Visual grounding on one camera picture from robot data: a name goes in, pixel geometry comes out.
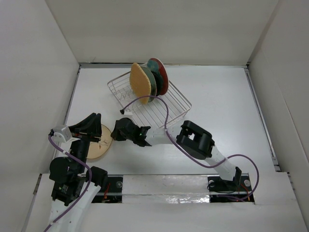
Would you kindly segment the red and teal floral plate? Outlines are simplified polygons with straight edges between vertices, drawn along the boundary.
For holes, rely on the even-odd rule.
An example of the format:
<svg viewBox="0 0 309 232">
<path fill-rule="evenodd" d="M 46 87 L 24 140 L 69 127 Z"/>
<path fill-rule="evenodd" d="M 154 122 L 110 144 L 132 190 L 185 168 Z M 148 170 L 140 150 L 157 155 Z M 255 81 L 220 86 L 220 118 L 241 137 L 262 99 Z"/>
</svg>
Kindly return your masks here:
<svg viewBox="0 0 309 232">
<path fill-rule="evenodd" d="M 151 72 L 156 72 L 163 78 L 163 88 L 160 95 L 165 95 L 169 88 L 169 79 L 163 62 L 157 58 L 150 58 L 147 61 L 146 67 L 150 69 Z"/>
</svg>

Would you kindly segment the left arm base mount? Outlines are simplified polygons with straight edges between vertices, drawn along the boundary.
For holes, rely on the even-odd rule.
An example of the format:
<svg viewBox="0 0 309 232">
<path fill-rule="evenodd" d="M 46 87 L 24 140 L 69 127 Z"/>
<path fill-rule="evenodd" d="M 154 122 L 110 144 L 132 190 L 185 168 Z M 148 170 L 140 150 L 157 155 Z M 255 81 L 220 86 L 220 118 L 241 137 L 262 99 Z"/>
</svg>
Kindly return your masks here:
<svg viewBox="0 0 309 232">
<path fill-rule="evenodd" d="M 123 176 L 109 175 L 105 188 L 93 198 L 92 203 L 122 203 Z"/>
</svg>

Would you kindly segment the round wooden plate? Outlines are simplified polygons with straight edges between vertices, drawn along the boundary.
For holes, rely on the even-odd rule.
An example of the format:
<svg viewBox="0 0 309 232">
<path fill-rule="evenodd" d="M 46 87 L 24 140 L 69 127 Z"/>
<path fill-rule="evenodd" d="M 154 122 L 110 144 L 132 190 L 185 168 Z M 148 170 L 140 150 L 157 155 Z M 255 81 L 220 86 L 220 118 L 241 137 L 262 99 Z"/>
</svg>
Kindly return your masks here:
<svg viewBox="0 0 309 232">
<path fill-rule="evenodd" d="M 103 124 L 101 124 L 102 135 L 98 143 L 91 142 L 87 154 L 87 159 L 97 159 L 102 157 L 111 147 L 112 137 L 111 131 Z"/>
</svg>

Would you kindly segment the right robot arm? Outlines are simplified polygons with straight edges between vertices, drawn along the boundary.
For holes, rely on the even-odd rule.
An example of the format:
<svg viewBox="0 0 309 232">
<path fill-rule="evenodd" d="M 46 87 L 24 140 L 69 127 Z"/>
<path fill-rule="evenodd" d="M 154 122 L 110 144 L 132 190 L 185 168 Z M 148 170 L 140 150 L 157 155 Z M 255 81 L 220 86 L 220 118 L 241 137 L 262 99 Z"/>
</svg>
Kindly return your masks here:
<svg viewBox="0 0 309 232">
<path fill-rule="evenodd" d="M 140 147 L 175 145 L 189 158 L 203 161 L 202 166 L 213 168 L 228 190 L 234 190 L 240 185 L 242 174 L 240 168 L 222 155 L 210 132 L 192 121 L 185 120 L 182 125 L 175 124 L 167 129 L 154 129 L 150 126 L 139 127 L 125 117 L 116 121 L 111 137 L 115 141 L 131 140 Z"/>
</svg>

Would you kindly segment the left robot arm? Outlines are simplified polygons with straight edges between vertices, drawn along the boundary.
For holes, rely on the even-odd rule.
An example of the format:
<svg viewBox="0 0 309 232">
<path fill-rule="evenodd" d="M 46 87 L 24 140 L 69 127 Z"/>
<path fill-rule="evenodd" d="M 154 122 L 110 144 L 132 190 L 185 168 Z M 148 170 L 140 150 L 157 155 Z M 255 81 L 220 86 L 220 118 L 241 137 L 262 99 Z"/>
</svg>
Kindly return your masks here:
<svg viewBox="0 0 309 232">
<path fill-rule="evenodd" d="M 45 231 L 78 231 L 86 209 L 96 194 L 106 189 L 107 171 L 86 164 L 90 144 L 99 142 L 101 135 L 100 113 L 92 113 L 73 126 L 51 129 L 48 140 L 63 156 L 53 159 L 49 166 L 49 178 L 54 186 Z"/>
</svg>

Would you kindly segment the light green flower bowl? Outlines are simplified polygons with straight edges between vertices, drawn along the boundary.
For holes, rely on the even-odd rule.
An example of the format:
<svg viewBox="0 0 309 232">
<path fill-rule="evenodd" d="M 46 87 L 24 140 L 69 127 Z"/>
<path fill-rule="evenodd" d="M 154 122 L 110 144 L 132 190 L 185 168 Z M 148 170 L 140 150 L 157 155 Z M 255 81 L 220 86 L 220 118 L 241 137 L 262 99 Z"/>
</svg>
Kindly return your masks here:
<svg viewBox="0 0 309 232">
<path fill-rule="evenodd" d="M 151 84 L 151 94 L 150 94 L 151 97 L 149 98 L 148 102 L 152 102 L 155 99 L 153 96 L 156 96 L 156 93 L 157 93 L 157 86 L 156 86 L 155 76 L 150 71 L 150 69 L 148 69 L 147 67 L 142 67 L 142 70 L 147 75 L 147 77 L 148 77 L 148 79 L 150 81 L 150 84 Z"/>
</svg>

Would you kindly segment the woven bamboo square tray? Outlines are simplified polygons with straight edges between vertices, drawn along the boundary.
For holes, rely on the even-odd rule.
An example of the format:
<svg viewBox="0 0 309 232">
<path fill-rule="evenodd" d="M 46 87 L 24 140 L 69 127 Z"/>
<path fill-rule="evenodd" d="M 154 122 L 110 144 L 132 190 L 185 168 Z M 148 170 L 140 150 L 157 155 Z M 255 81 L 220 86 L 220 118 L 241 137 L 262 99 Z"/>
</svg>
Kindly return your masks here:
<svg viewBox="0 0 309 232">
<path fill-rule="evenodd" d="M 140 102 L 147 104 L 150 98 L 149 95 L 151 94 L 151 82 L 141 66 L 137 63 L 133 63 L 131 66 L 129 82 L 131 89 L 137 97 L 144 96 L 144 98 L 139 99 Z"/>
</svg>

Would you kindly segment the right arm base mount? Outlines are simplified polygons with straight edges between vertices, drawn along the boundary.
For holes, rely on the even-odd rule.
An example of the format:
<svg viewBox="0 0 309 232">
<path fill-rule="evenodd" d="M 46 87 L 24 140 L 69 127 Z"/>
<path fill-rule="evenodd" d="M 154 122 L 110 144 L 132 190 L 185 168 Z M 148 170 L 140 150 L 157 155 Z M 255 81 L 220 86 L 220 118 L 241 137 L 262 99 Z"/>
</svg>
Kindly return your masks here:
<svg viewBox="0 0 309 232">
<path fill-rule="evenodd" d="M 218 175 L 207 177 L 207 190 L 210 203 L 254 202 L 253 196 L 248 196 L 252 185 L 248 174 L 242 174 L 239 181 L 225 181 Z"/>
</svg>

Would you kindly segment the small black plate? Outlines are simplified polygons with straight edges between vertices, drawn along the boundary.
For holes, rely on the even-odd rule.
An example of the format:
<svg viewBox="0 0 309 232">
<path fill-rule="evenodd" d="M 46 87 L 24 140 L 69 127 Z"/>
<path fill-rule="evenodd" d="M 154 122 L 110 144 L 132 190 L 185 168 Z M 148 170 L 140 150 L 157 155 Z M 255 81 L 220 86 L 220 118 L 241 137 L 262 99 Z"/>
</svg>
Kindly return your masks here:
<svg viewBox="0 0 309 232">
<path fill-rule="evenodd" d="M 156 82 L 156 96 L 159 96 L 161 94 L 162 88 L 163 88 L 163 78 L 157 74 L 156 72 L 152 72 L 155 82 Z"/>
</svg>

